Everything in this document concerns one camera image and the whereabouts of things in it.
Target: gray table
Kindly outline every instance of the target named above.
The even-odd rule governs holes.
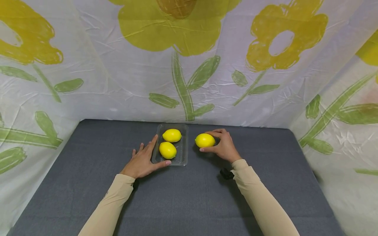
[[[84,120],[48,172],[9,236],[75,236],[158,123]],[[233,180],[231,166],[199,153],[196,135],[219,128],[189,125],[185,167],[168,167],[140,180],[115,235],[262,235]],[[290,130],[226,127],[242,157],[280,202],[302,236],[344,235]]]

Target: arm sleeve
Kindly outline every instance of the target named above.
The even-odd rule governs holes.
[[[123,204],[133,191],[135,179],[118,174],[105,197],[89,217],[78,236],[112,236]]]
[[[235,161],[232,167],[234,180],[264,236],[299,236],[285,210],[263,185],[252,167],[244,159]]]

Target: lemon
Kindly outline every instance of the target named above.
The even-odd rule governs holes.
[[[169,142],[162,142],[159,146],[159,151],[165,159],[172,159],[177,154],[175,146]]]
[[[203,133],[203,134],[199,134],[196,137],[195,144],[197,144],[199,148],[211,147],[211,146],[214,146],[215,139],[210,134]]]
[[[181,133],[177,129],[169,129],[164,132],[163,138],[170,143],[178,142],[181,139]]]

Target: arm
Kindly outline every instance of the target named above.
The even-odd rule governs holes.
[[[225,129],[206,132],[220,138],[217,146],[201,148],[202,152],[212,152],[232,163],[234,180],[250,206],[261,231],[265,236],[299,236],[293,222],[285,210],[260,181],[252,167],[243,160]]]
[[[118,174],[78,236],[113,235],[123,204],[133,191],[135,179]]]
[[[170,160],[157,164],[151,163],[151,154],[157,138],[158,136],[155,135],[146,148],[141,143],[138,153],[135,149],[133,150],[131,160],[121,173],[116,175],[105,197],[100,201],[78,236],[112,236],[121,209],[133,191],[132,185],[135,179],[142,178],[171,164]]]
[[[265,236],[299,236],[285,210],[243,159],[233,162],[234,180]]]

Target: plastic tray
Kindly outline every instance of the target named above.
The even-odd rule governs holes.
[[[158,126],[158,131],[157,131],[158,140],[156,141],[155,148],[153,149],[153,152],[152,152],[151,162],[155,164],[155,163],[166,160],[164,157],[161,156],[159,152],[159,146],[162,142],[165,142],[165,140],[163,139],[163,134],[165,131],[169,129],[177,129],[181,132],[181,135],[182,135],[180,141],[172,143],[176,147],[177,154],[176,154],[176,157],[171,159],[172,164],[170,166],[183,167],[188,162],[188,133],[189,133],[188,126],[183,125],[183,124],[163,123]]]

